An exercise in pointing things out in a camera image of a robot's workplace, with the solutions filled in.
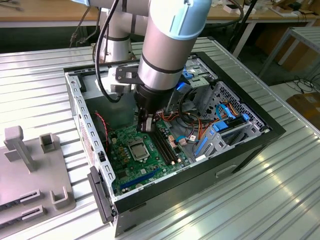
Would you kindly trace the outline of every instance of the aluminum table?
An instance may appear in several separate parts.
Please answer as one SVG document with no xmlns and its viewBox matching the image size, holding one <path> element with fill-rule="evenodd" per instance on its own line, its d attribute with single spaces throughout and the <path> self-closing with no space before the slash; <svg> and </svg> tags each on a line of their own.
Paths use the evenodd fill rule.
<svg viewBox="0 0 320 240">
<path fill-rule="evenodd" d="M 281 50 L 282 46 L 286 43 L 288 38 L 292 36 L 295 38 L 294 43 L 290 46 L 290 49 L 286 52 L 287 56 L 283 56 L 287 58 L 292 50 L 298 45 L 299 42 L 304 43 L 309 48 L 315 50 L 318 54 L 320 54 L 320 26 L 314 26 L 314 27 L 289 27 L 285 33 L 283 34 L 280 41 L 277 43 L 277 45 L 274 47 L 268 58 L 265 60 L 261 71 L 259 72 L 258 76 L 261 78 L 268 67 L 270 66 L 271 62 L 279 51 Z"/>
<path fill-rule="evenodd" d="M 139 57 L 142 44 L 133 49 Z M 193 50 L 206 52 L 286 133 L 245 169 L 117 240 L 319 239 L 320 132 L 216 41 L 199 38 Z M 88 64 L 90 47 L 0 55 L 0 130 L 19 124 L 26 139 L 57 134 L 76 200 L 75 209 L 8 239 L 114 239 L 113 227 L 102 224 L 87 179 L 89 166 L 63 73 Z"/>
</svg>

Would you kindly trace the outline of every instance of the gray plastic holder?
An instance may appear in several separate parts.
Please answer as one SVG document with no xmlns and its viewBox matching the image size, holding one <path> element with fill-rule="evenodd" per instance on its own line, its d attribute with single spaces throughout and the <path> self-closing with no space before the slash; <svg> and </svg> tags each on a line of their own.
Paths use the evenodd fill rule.
<svg viewBox="0 0 320 240">
<path fill-rule="evenodd" d="M 58 136 L 23 141 L 20 126 L 4 130 L 0 148 L 0 239 L 76 206 Z"/>
</svg>

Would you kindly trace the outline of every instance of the green motherboard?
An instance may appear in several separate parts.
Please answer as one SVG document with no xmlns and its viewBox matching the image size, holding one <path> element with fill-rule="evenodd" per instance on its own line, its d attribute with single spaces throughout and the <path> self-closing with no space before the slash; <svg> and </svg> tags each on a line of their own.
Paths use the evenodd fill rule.
<svg viewBox="0 0 320 240">
<path fill-rule="evenodd" d="M 156 126 L 163 132 L 163 138 L 166 138 L 165 141 L 170 146 L 170 142 L 167 140 L 171 135 L 170 130 L 162 120 L 158 121 Z M 116 196 L 142 187 L 190 164 L 180 146 L 177 146 L 178 149 L 171 149 L 178 161 L 174 164 L 166 164 L 151 136 L 147 133 L 137 132 L 135 125 L 115 130 L 109 133 L 109 136 L 113 139 L 109 160 L 116 177 L 112 183 Z"/>
</svg>

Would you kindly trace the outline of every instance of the cpu socket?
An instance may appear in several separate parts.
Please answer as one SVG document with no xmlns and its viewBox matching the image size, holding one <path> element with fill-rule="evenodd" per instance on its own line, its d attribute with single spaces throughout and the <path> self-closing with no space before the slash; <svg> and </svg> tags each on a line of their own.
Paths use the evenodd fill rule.
<svg viewBox="0 0 320 240">
<path fill-rule="evenodd" d="M 131 142 L 128 147 L 135 161 L 142 162 L 143 159 L 150 156 L 143 140 Z"/>
</svg>

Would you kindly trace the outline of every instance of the motherboard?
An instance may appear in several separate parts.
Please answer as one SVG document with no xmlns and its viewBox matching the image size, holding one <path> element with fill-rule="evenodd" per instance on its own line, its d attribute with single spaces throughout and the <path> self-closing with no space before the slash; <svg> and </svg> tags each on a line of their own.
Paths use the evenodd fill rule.
<svg viewBox="0 0 320 240">
<path fill-rule="evenodd" d="M 163 120 L 156 123 L 152 134 L 129 126 L 109 133 L 112 139 L 110 162 L 115 173 L 112 183 L 116 196 L 179 171 L 190 164 L 179 145 L 170 145 L 172 133 Z"/>
</svg>

